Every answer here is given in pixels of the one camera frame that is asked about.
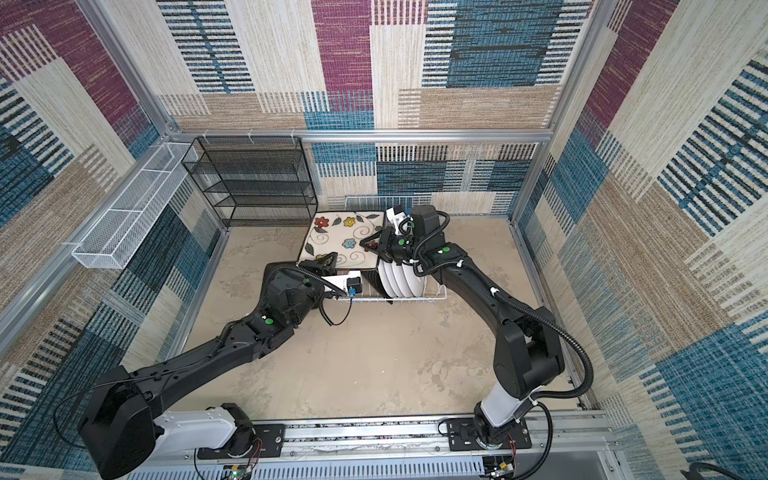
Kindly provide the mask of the floral square plate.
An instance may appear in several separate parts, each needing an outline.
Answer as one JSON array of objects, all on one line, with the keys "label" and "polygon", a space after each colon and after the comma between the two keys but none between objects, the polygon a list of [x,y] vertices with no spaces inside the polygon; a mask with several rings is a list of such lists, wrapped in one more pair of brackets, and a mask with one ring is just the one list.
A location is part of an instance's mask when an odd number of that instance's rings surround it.
[{"label": "floral square plate", "polygon": [[336,253],[339,270],[372,270],[378,257],[360,242],[379,232],[385,223],[382,211],[328,211],[313,217],[299,251],[298,261]]}]

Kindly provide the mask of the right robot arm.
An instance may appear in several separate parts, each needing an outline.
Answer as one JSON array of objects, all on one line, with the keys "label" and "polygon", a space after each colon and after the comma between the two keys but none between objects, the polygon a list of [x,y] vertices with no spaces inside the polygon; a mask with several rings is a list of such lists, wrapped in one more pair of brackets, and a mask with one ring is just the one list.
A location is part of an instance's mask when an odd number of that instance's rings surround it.
[{"label": "right robot arm", "polygon": [[520,302],[483,273],[465,249],[445,239],[449,222],[447,213],[418,206],[402,220],[387,220],[362,246],[386,263],[434,278],[493,332],[496,384],[476,405],[474,428],[479,445],[495,448],[534,407],[534,393],[564,372],[564,355],[551,312]]}]

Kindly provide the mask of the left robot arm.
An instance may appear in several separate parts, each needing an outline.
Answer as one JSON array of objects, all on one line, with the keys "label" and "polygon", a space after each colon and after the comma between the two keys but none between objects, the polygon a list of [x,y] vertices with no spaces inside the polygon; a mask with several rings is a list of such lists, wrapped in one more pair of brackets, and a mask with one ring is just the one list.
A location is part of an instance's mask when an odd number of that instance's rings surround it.
[{"label": "left robot arm", "polygon": [[156,424],[183,397],[284,344],[326,294],[344,295],[328,278],[334,253],[298,264],[268,264],[260,299],[247,316],[221,333],[166,361],[129,372],[117,366],[102,375],[77,424],[80,438],[104,479],[139,467],[155,449],[164,428]]}]

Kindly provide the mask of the white round plate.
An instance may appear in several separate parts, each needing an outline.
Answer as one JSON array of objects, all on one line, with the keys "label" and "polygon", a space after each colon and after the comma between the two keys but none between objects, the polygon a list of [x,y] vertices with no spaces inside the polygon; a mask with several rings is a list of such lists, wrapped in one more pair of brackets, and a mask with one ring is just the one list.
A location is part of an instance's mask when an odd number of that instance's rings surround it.
[{"label": "white round plate", "polygon": [[384,289],[387,292],[387,295],[390,298],[398,298],[400,296],[399,291],[396,289],[397,285],[396,282],[391,277],[391,269],[390,264],[384,261],[381,261],[378,266],[379,275],[381,278],[381,282],[383,284]]},{"label": "white round plate", "polygon": [[407,263],[402,263],[400,269],[404,275],[405,281],[408,284],[408,289],[411,292],[411,296],[417,296],[421,290],[420,280],[415,276],[413,267]]},{"label": "white round plate", "polygon": [[426,280],[424,277],[418,277],[416,274],[415,276],[420,280],[420,283],[421,283],[421,287],[420,287],[421,292],[416,297],[421,297],[426,291]]},{"label": "white round plate", "polygon": [[396,262],[393,262],[390,264],[391,269],[391,277],[396,282],[396,289],[400,293],[400,298],[410,298],[411,292],[408,289],[408,284],[405,281],[404,275],[400,269],[401,265],[398,265]]}]

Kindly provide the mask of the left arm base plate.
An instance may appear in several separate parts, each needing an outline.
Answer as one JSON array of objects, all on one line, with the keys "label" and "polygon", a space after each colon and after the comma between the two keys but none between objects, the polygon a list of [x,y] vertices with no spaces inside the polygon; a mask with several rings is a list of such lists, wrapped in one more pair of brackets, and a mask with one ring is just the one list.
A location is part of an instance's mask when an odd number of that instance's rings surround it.
[{"label": "left arm base plate", "polygon": [[255,424],[238,427],[222,447],[203,448],[196,453],[197,460],[255,460],[277,458],[281,455],[286,425],[281,423]]}]

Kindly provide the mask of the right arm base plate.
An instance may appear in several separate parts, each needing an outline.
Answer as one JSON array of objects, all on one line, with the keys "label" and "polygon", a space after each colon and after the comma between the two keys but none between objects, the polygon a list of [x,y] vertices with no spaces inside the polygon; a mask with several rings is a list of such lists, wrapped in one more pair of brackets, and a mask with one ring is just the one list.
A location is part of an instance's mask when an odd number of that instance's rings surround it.
[{"label": "right arm base plate", "polygon": [[493,427],[478,418],[449,417],[439,421],[438,432],[447,438],[451,451],[532,447],[530,432],[524,420]]}]

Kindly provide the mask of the white mesh wall basket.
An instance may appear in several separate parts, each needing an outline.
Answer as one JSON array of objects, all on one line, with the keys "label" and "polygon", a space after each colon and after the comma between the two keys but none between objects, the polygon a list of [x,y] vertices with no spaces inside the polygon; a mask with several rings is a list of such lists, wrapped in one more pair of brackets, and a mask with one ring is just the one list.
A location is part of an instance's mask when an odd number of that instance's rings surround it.
[{"label": "white mesh wall basket", "polygon": [[168,142],[152,153],[72,251],[87,269],[124,269],[186,176],[187,143]]}]

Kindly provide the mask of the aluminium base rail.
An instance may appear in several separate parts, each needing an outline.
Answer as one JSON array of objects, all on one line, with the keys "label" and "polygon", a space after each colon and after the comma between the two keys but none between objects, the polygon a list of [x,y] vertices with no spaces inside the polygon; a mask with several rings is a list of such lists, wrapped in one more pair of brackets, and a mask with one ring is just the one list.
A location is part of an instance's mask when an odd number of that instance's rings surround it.
[{"label": "aluminium base rail", "polygon": [[493,479],[545,462],[537,479],[630,479],[628,461],[602,411],[528,414],[530,449],[451,451],[440,420],[415,415],[277,420],[286,425],[281,455],[256,460],[197,460],[192,452],[150,459],[133,479]]}]

